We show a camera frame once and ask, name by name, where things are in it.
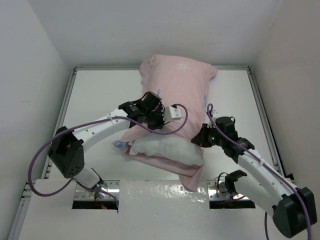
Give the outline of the pink pillowcase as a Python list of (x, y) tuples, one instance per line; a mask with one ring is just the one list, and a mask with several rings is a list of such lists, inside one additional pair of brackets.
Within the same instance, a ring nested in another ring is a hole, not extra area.
[(198, 189), (203, 166), (185, 165), (164, 157), (130, 155), (129, 151), (136, 140), (149, 136), (174, 136), (191, 142), (200, 132), (205, 121), (210, 81), (218, 74), (211, 64), (187, 57), (173, 55), (153, 55), (139, 67), (142, 76), (142, 91), (152, 91), (161, 99), (164, 106), (181, 104), (182, 118), (163, 127), (167, 135), (154, 134), (134, 126), (128, 129), (114, 146), (133, 160), (177, 174), (181, 184), (189, 192)]

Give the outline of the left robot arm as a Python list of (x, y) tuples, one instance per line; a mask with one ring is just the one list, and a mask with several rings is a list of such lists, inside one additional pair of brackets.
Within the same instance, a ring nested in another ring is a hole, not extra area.
[(92, 125), (78, 129), (59, 128), (48, 157), (66, 179), (74, 179), (88, 189), (95, 189), (102, 179), (85, 164), (85, 152), (105, 138), (138, 123), (146, 124), (151, 130), (161, 129), (165, 125), (164, 115), (161, 98), (148, 92), (145, 98), (119, 105)]

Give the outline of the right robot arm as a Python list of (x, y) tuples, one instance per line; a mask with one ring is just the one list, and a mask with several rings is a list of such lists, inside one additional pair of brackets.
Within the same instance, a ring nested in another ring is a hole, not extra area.
[(219, 146), (224, 154), (241, 166), (241, 170), (224, 178), (221, 193), (230, 197), (241, 194), (269, 215), (286, 238), (307, 231), (318, 221), (315, 197), (307, 188), (299, 188), (268, 164), (246, 138), (239, 137), (233, 117), (212, 119), (203, 124), (191, 142), (202, 148)]

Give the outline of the white pillow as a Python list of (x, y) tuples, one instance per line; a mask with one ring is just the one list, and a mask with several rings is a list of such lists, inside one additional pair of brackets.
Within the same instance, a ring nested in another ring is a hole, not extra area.
[(135, 140), (129, 154), (162, 157), (187, 166), (203, 166), (205, 163), (198, 146), (170, 135), (160, 137), (154, 135)]

